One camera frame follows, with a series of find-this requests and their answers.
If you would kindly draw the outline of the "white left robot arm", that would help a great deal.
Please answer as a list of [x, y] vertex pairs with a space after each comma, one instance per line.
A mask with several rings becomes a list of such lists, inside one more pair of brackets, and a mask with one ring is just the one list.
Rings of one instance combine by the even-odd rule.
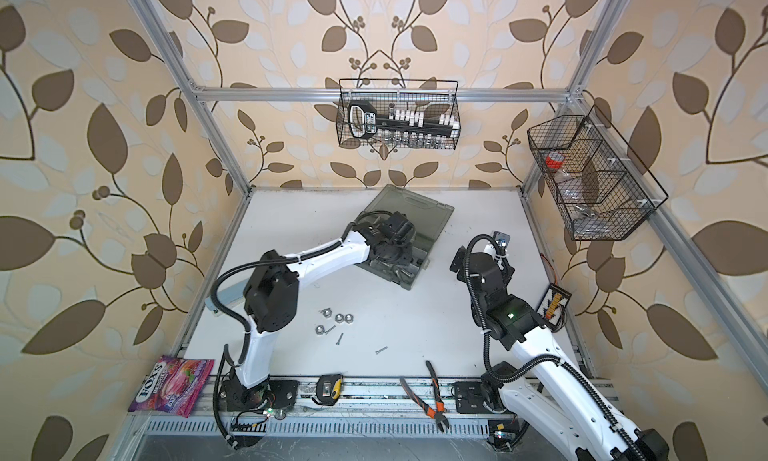
[[[244, 330], [238, 356], [232, 356], [228, 346], [223, 348], [221, 363], [231, 368], [233, 383], [247, 391], [268, 381], [277, 333], [295, 318], [303, 287], [357, 264], [407, 266], [413, 261], [415, 236], [416, 227], [405, 214], [374, 210], [350, 222], [336, 240], [289, 255], [270, 250], [257, 261], [219, 275], [209, 299]], [[221, 302], [219, 290], [224, 281], [242, 272], [250, 277], [242, 290], [244, 312], [239, 313]]]

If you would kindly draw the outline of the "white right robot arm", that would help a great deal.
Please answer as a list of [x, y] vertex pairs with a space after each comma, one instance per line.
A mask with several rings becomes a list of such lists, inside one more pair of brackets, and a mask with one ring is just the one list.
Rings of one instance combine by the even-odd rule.
[[451, 269], [467, 287], [485, 373], [506, 410], [567, 460], [668, 458], [664, 438], [617, 409], [564, 353], [542, 316], [508, 292], [513, 269], [493, 236], [474, 236]]

